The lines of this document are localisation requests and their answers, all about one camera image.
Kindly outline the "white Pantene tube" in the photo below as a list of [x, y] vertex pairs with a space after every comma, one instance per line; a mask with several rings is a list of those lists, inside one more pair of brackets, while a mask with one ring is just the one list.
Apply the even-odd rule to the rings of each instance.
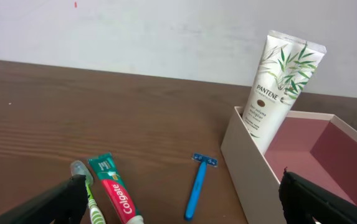
[[291, 107], [316, 72], [326, 47], [269, 31], [242, 120], [265, 154]]

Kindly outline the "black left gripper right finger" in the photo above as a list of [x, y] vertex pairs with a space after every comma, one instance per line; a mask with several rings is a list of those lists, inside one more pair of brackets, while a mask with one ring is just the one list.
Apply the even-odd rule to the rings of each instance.
[[284, 171], [279, 199], [287, 224], [357, 224], [357, 206], [300, 175]]

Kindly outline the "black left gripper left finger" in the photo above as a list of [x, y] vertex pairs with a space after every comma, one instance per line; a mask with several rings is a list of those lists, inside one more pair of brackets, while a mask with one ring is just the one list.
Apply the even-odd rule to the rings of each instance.
[[80, 223], [88, 204], [86, 177], [76, 174], [0, 215], [1, 223]]

